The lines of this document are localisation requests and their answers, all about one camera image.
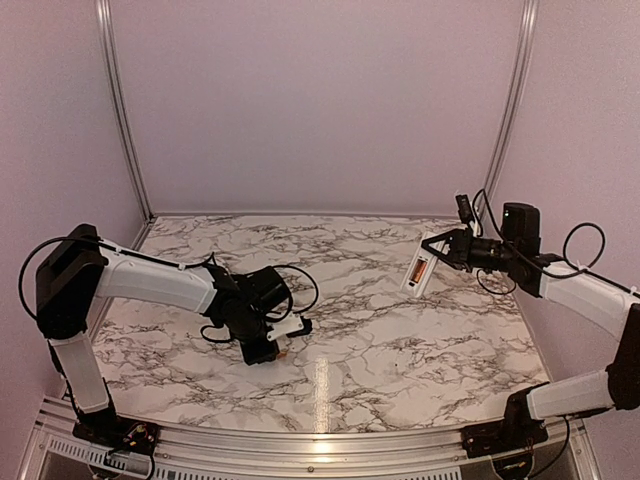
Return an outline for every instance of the marble tabletop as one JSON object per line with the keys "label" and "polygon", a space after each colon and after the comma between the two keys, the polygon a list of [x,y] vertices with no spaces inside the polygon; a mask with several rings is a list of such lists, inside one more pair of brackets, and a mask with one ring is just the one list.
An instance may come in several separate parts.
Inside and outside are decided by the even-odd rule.
{"label": "marble tabletop", "polygon": [[[142,251],[185,262],[216,253],[233,273],[292,263],[320,286],[310,336],[247,366],[236,343],[204,341],[209,320],[116,299],[94,342],[120,413],[254,431],[373,432],[498,417],[509,393],[547,380],[511,296],[439,264],[423,298],[400,292],[425,232],[451,220],[162,217]],[[312,298],[303,277],[296,305]]]}

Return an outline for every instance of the white bracket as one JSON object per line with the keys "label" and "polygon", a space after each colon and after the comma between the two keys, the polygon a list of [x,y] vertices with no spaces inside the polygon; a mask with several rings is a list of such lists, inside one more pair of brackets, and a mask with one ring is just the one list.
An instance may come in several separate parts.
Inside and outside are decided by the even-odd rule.
{"label": "white bracket", "polygon": [[[431,234],[426,233],[422,236],[422,240],[431,236]],[[435,255],[422,248],[422,240],[413,256],[413,260],[411,260],[409,270],[404,276],[404,280],[402,280],[401,290],[414,298],[419,298],[424,294],[431,274],[433,274],[433,270],[438,263],[438,258]],[[437,242],[432,247],[442,252],[445,247],[444,241]]]}
{"label": "white bracket", "polygon": [[287,318],[280,320],[278,323],[271,324],[272,330],[267,333],[267,340],[270,342],[286,335],[287,333],[297,332],[304,328],[300,315],[292,313]]}

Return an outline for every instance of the purple wall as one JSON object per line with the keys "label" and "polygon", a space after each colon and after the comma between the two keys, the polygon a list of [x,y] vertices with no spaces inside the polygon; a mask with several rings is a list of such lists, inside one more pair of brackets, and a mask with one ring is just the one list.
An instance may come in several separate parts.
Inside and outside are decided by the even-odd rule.
{"label": "purple wall", "polygon": [[[543,1],[526,91],[494,207],[538,206],[545,251],[560,252],[574,224],[607,233],[596,270],[640,284],[640,3]],[[587,263],[596,236],[584,233],[570,256]],[[519,295],[555,379],[609,364],[616,344],[562,307]],[[605,480],[638,478],[640,413],[587,421]]]}
{"label": "purple wall", "polygon": [[153,207],[455,213],[489,165],[522,7],[113,2]]}
{"label": "purple wall", "polygon": [[42,396],[59,385],[46,344],[18,303],[22,260],[80,222],[129,243],[142,221],[94,3],[0,2],[0,65],[0,477],[15,478]]}

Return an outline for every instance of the vertical metal post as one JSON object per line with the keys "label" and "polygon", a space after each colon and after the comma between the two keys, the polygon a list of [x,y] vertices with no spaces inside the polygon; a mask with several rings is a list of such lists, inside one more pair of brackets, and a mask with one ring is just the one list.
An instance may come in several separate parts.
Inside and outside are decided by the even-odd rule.
{"label": "vertical metal post", "polygon": [[[513,131],[518,107],[522,101],[522,93],[524,91],[525,80],[531,63],[531,51],[533,48],[533,33],[538,14],[538,0],[525,0],[522,11],[522,20],[520,24],[520,36],[518,38],[518,48],[516,51],[516,60],[513,66],[513,74],[511,76],[511,85],[509,87],[509,95],[502,116],[502,123],[496,144],[491,157],[491,164],[484,181],[484,188],[487,191],[489,199],[495,193],[498,177],[504,165],[504,159],[507,154],[509,140]],[[484,216],[486,205],[480,201],[480,215]]]}
{"label": "vertical metal post", "polygon": [[122,93],[122,84],[120,82],[120,73],[118,70],[118,60],[116,55],[115,38],[113,34],[113,25],[111,22],[111,4],[110,0],[96,0],[96,10],[98,14],[98,25],[100,27],[100,39],[104,53],[105,65],[107,69],[107,77],[109,79],[109,88],[116,114],[116,121],[120,133],[120,140],[124,148],[125,160],[131,176],[133,190],[136,195],[138,206],[144,217],[145,222],[153,220],[154,215],[149,203],[147,190],[142,180],[142,172],[138,163],[138,155],[131,134],[131,127],[127,117],[127,110],[124,103],[124,95]]}

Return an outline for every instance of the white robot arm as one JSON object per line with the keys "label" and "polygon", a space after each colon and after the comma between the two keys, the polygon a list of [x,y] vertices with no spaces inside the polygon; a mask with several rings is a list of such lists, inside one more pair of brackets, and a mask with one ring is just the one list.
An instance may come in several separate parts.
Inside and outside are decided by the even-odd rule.
{"label": "white robot arm", "polygon": [[[24,271],[37,251],[60,240],[60,245],[38,267],[37,313],[33,314],[22,294]],[[123,438],[134,435],[140,422],[116,414],[100,374],[86,335],[86,318],[94,298],[131,298],[199,313],[211,319],[213,327],[228,328],[230,339],[239,342],[248,365],[275,360],[280,352],[279,337],[307,335],[312,330],[310,320],[289,315],[293,306],[291,291],[274,267],[231,275],[209,259],[184,265],[102,240],[91,225],[80,225],[64,239],[52,239],[36,248],[23,265],[20,293],[71,390],[79,418],[74,435],[113,448],[121,447]],[[287,301],[285,315],[269,316]],[[156,430],[155,424],[146,422],[146,440],[132,440],[136,448],[127,449],[151,454]]]}
{"label": "white robot arm", "polygon": [[500,240],[493,240],[477,237],[471,224],[477,216],[468,198],[456,200],[469,227],[423,239],[405,277],[405,291],[421,295],[438,260],[468,272],[500,271],[530,295],[570,308],[619,342],[614,361],[605,369],[516,392],[509,397],[503,420],[463,429],[469,456],[544,441],[541,427],[550,417],[585,417],[640,406],[640,296],[588,270],[578,273],[562,257],[541,255],[540,213],[531,205],[506,203]]}

